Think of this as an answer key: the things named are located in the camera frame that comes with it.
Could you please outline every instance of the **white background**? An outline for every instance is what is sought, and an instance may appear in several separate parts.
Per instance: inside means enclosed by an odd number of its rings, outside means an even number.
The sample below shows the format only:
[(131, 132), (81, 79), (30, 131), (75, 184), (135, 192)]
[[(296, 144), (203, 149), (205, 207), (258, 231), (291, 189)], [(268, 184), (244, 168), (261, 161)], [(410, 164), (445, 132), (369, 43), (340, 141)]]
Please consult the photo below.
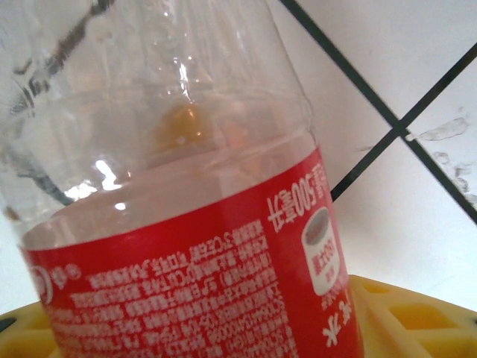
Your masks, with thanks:
[[(333, 187), (389, 130), (338, 67), (277, 1), (269, 1), (317, 118)], [(477, 1), (301, 0), (318, 25), (399, 117), (477, 42)], [(467, 130), (441, 141), (443, 168), (477, 195), (477, 62), (410, 130), (416, 136), (453, 119)], [(335, 204), (347, 266), (371, 277), (477, 310), (477, 227), (398, 139)], [(37, 300), (0, 219), (0, 313)]]

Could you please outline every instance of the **black grid line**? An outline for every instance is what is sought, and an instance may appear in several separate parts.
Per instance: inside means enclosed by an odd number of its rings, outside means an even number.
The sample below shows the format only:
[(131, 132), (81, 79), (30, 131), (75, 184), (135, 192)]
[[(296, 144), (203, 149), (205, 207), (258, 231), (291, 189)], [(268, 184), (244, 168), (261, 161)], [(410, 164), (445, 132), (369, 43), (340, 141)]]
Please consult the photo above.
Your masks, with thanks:
[[(414, 152), (421, 163), (434, 175), (441, 186), (454, 198), (454, 200), (461, 206), (464, 212), (477, 224), (477, 210), (472, 204), (467, 201), (464, 195), (458, 190), (454, 183), (446, 176), (439, 165), (429, 156), (426, 150), (417, 142), (417, 140), (406, 140), (410, 135), (407, 125), (411, 124), (434, 100), (437, 96), (461, 73), (462, 69), (452, 67), (452, 69), (441, 78), (440, 81), (433, 87), (434, 92), (427, 93), (408, 113), (408, 117), (404, 117), (401, 122), (387, 104), (377, 95), (359, 72), (351, 65), (347, 58), (338, 50), (338, 48), (331, 42), (327, 35), (318, 27), (313, 19), (305, 12), (305, 10), (295, 0), (280, 0), (282, 4), (288, 9), (291, 15), (305, 28), (305, 30), (312, 36), (315, 42), (328, 54), (328, 56), (335, 62), (341, 71), (353, 82), (361, 94), (376, 108), (382, 118), (393, 128), (391, 132), (379, 141), (381, 146), (389, 146), (398, 136), (400, 136), (406, 145)], [(467, 52), (464, 59), (472, 62), (472, 57), (477, 50), (476, 45)], [(361, 160), (358, 165), (361, 172), (363, 172), (381, 153), (381, 148), (371, 150), (365, 161)], [(352, 173), (350, 178), (355, 180), (356, 174)], [(340, 190), (346, 189), (351, 183), (341, 181), (337, 186)], [(340, 194), (333, 189), (334, 197)]]

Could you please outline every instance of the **bottle label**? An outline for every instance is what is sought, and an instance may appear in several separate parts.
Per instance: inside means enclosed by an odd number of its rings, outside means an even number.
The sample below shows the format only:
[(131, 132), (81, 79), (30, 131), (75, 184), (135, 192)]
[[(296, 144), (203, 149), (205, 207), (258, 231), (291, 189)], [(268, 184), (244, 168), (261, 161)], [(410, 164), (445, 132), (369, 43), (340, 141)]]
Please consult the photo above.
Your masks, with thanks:
[(23, 254), (65, 358), (362, 357), (319, 150), (199, 210)]

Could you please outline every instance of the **plastic bottle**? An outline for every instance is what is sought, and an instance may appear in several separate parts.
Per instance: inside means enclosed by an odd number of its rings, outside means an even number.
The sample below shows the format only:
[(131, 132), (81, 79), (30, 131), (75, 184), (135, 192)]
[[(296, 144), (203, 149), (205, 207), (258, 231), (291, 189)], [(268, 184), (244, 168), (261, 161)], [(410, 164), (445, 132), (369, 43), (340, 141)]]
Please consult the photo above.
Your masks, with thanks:
[(264, 1), (24, 1), (5, 212), (64, 357), (362, 357)]

